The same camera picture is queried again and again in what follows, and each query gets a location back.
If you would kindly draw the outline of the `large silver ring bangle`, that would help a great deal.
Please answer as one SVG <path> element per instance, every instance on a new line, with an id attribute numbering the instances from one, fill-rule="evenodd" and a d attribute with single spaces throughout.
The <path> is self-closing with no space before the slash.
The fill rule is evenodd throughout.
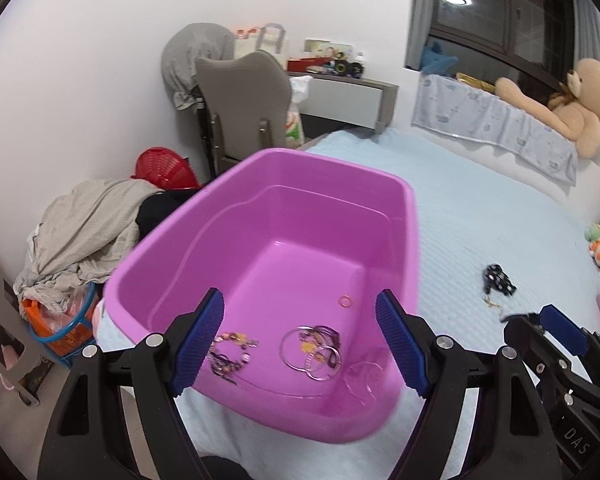
<path id="1" fill-rule="evenodd" d="M 334 346 L 322 344 L 315 347 L 306 356 L 303 371 L 314 382 L 327 382 L 340 371 L 342 357 Z"/>

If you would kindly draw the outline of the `light blue bed blanket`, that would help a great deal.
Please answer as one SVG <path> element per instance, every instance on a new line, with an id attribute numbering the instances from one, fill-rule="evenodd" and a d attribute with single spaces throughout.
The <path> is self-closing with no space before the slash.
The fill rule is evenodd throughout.
<path id="1" fill-rule="evenodd" d="M 468 349 L 494 352 L 500 316 L 554 304 L 578 325 L 600 330 L 600 274 L 584 224 L 538 192 L 419 136 L 387 131 L 362 139 L 340 131 L 307 153 L 403 179 L 418 229 L 414 313 Z M 102 303 L 96 333 L 107 351 L 130 348 Z M 396 409 L 369 436 L 328 443 L 288 434 L 238 414 L 195 388 L 176 401 L 201 453 L 240 463 L 257 479 L 383 479 L 396 464 L 422 402 L 404 384 Z"/>

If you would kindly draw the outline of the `purple plastic tub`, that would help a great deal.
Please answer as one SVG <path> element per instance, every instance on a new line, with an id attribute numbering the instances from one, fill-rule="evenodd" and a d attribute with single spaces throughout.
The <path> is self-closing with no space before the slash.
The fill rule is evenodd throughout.
<path id="1" fill-rule="evenodd" d="M 220 334 L 245 335 L 256 348 L 232 380 L 201 370 L 196 390 L 288 434 L 353 442 L 384 426 L 398 404 L 403 382 L 375 304 L 388 288 L 415 311 L 418 257 L 415 195 L 403 179 L 271 148 L 152 230 L 111 275 L 104 307 L 137 342 L 219 289 Z M 331 380 L 314 382 L 280 359 L 280 341 L 300 325 L 339 350 Z"/>

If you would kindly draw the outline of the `orange blue laundry basket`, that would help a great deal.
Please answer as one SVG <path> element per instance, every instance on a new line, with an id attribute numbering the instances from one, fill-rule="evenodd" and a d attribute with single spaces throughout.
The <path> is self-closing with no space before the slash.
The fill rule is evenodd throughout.
<path id="1" fill-rule="evenodd" d="M 95 342 L 92 317 L 99 293 L 97 284 L 85 284 L 71 293 L 59 313 L 38 300 L 25 299 L 21 304 L 33 339 L 64 367 L 72 367 L 82 349 Z"/>

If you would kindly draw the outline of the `red plastic basket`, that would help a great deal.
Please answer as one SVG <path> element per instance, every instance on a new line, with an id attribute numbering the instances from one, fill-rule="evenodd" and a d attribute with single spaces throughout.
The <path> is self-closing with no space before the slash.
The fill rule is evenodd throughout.
<path id="1" fill-rule="evenodd" d="M 200 188 L 188 160 L 161 146 L 148 148 L 138 156 L 132 179 L 146 180 L 166 191 Z"/>

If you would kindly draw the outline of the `large tan teddy bear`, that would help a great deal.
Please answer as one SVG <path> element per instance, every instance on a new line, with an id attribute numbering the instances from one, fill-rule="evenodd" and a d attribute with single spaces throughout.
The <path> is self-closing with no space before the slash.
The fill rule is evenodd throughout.
<path id="1" fill-rule="evenodd" d="M 592 159 L 600 151 L 600 61 L 582 58 L 546 105 L 529 98 L 508 78 L 495 81 L 495 94 L 574 143 L 578 156 Z"/>

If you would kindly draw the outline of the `blue patterned window blanket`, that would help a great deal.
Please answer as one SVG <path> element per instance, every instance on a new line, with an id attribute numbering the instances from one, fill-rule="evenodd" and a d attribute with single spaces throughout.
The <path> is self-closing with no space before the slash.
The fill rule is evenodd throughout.
<path id="1" fill-rule="evenodd" d="M 573 186 L 573 143 L 494 94 L 440 75 L 420 78 L 412 124 L 444 136 L 496 146 L 542 174 Z"/>

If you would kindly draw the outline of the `grey chair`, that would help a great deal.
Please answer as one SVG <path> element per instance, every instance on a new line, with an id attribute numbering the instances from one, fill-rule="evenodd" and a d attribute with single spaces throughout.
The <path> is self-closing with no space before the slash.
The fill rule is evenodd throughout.
<path id="1" fill-rule="evenodd" d="M 221 174 L 258 151 L 286 145 L 291 88 L 273 55 L 256 51 L 229 61 L 197 58 L 196 76 Z"/>

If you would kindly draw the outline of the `grey desk drawer unit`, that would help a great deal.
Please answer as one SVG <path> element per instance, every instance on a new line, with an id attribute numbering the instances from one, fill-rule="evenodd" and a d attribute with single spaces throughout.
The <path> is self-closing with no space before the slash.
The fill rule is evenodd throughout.
<path id="1" fill-rule="evenodd" d="M 371 79 L 313 75 L 309 94 L 299 104 L 302 114 L 344 122 L 382 133 L 396 109 L 399 87 Z"/>

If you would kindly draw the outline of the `white plastic bag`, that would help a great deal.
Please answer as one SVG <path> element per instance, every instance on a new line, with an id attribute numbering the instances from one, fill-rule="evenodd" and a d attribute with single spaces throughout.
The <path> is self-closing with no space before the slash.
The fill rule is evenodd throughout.
<path id="1" fill-rule="evenodd" d="M 304 133 L 299 106 L 309 97 L 310 75 L 291 77 L 291 101 L 285 125 L 285 142 L 287 148 L 300 148 L 304 143 Z"/>

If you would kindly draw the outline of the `grey garment on chair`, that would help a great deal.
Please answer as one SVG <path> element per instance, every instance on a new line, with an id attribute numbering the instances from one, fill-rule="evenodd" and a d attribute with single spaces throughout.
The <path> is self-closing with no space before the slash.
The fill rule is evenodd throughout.
<path id="1" fill-rule="evenodd" d="M 193 23 L 177 32 L 161 57 L 162 78 L 172 91 L 174 107 L 187 110 L 196 103 L 198 58 L 227 61 L 234 58 L 234 53 L 235 36 L 221 25 Z"/>

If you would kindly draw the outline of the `blue plush toy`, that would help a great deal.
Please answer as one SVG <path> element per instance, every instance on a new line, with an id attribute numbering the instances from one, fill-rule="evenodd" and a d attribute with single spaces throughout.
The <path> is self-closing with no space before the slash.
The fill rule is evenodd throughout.
<path id="1" fill-rule="evenodd" d="M 458 62 L 458 57 L 446 55 L 442 44 L 434 41 L 431 46 L 424 47 L 420 58 L 420 71 L 424 75 L 447 75 L 452 67 Z"/>

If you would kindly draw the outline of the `toy truck on desk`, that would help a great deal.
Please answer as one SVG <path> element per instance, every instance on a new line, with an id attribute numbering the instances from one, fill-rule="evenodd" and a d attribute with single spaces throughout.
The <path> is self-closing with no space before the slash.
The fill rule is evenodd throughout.
<path id="1" fill-rule="evenodd" d="M 349 62 L 340 58 L 333 60 L 330 70 L 335 76 L 360 79 L 364 74 L 364 66 L 359 62 Z"/>

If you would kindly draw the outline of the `white tote bag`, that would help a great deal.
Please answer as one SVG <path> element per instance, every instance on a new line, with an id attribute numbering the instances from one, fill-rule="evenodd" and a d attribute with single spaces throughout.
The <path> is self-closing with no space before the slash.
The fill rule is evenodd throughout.
<path id="1" fill-rule="evenodd" d="M 289 60 L 286 28 L 281 24 L 268 23 L 261 27 L 238 29 L 234 42 L 234 58 L 243 58 L 257 51 L 272 55 L 286 70 Z"/>

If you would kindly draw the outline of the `grey curtain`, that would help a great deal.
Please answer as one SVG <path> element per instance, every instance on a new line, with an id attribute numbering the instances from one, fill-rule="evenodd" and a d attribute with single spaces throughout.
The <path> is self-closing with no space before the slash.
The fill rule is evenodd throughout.
<path id="1" fill-rule="evenodd" d="M 412 0 L 411 21 L 408 29 L 405 66 L 418 70 L 422 51 L 425 49 L 427 38 L 434 14 L 434 0 Z"/>

